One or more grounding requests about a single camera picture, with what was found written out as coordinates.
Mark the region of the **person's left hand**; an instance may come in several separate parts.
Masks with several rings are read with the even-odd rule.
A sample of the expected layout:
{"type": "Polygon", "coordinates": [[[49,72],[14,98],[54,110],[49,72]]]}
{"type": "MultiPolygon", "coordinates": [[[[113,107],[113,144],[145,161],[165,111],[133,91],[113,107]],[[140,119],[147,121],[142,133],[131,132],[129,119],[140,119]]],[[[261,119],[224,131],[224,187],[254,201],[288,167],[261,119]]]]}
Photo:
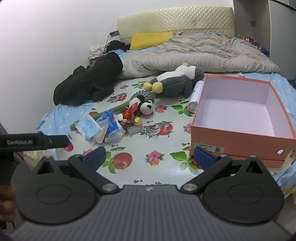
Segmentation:
{"type": "Polygon", "coordinates": [[[16,213],[16,187],[14,184],[1,185],[1,221],[3,222],[13,222],[15,219],[16,213]]]}

